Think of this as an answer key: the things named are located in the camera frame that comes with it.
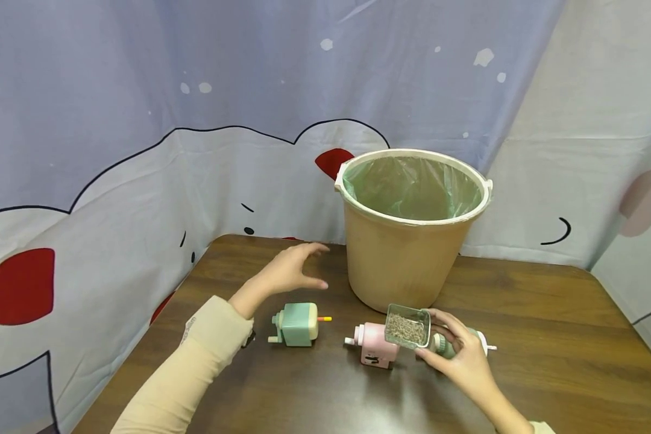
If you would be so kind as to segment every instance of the wooden table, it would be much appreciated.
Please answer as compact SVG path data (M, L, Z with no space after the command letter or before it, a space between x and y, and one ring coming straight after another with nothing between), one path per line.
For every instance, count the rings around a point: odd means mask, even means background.
M75 433L108 433L125 404L178 346L187 320L210 296L228 298L292 241L224 236L181 285ZM304 270L326 292L275 296L256 315L257 339L208 389L190 433L494 433L444 376L401 350L393 370L359 364L343 345L354 326L384 322L347 280L345 248ZM269 344L271 315L313 301L321 323L312 348ZM651 434L651 353L600 283L569 266L458 257L435 307L485 332L502 390L531 420L558 434Z

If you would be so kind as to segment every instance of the garbage bag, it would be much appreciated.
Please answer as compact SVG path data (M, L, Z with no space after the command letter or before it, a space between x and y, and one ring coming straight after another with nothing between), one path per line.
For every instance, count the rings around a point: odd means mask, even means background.
M440 161L382 157L350 166L343 185L359 204L410 220L444 220L469 213L482 191L468 175Z

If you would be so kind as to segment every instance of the beige sleeve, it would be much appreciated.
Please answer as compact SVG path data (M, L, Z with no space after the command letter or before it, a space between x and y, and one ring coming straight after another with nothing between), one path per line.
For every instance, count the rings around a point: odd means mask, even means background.
M212 297L188 320L180 346L142 385L111 432L184 433L207 387L252 329L252 320Z
M535 429L535 434L555 434L548 424L545 422L530 422Z

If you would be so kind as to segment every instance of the trash bin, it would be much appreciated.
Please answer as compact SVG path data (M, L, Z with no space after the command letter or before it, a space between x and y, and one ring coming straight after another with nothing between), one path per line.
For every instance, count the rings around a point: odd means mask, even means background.
M443 154L386 149L340 166L350 286L367 306L429 307L492 182Z

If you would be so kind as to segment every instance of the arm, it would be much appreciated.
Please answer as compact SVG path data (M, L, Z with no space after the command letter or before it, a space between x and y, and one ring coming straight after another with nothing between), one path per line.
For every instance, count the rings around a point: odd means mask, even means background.
M184 433L207 387L252 328L252 320L212 297L188 321L183 342L142 385L111 432Z
M318 244L290 247L229 302L219 297L208 300L186 323L180 346L142 385L111 432L184 433L207 387L251 334L258 306L278 292L327 288L322 280L301 272L303 262L322 251L327 247Z
M494 381L480 339L470 333L455 316L436 309L428 309L434 332L444 335L456 356L446 360L428 349L415 352L428 365L448 376L475 402L494 425L499 434L554 434L546 424L529 422L509 402Z

